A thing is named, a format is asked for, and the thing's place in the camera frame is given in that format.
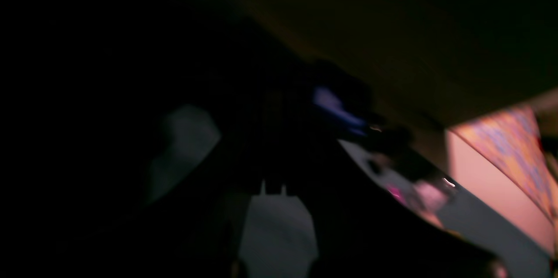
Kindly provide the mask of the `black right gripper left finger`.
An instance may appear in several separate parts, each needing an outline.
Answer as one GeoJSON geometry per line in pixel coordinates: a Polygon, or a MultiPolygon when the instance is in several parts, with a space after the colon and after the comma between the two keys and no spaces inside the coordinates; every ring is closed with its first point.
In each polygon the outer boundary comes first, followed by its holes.
{"type": "Polygon", "coordinates": [[[44,277],[230,277],[260,161],[251,139],[220,139],[191,170],[172,151],[74,166],[49,186],[44,277]]]}

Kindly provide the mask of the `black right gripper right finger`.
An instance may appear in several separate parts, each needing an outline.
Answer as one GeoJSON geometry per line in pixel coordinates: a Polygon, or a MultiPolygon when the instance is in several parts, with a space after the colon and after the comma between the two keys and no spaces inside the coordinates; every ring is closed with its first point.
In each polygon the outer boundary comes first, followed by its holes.
{"type": "Polygon", "coordinates": [[[309,278],[508,278],[492,252],[433,226],[371,181],[333,140],[295,143],[287,189],[309,211],[309,278]]]}

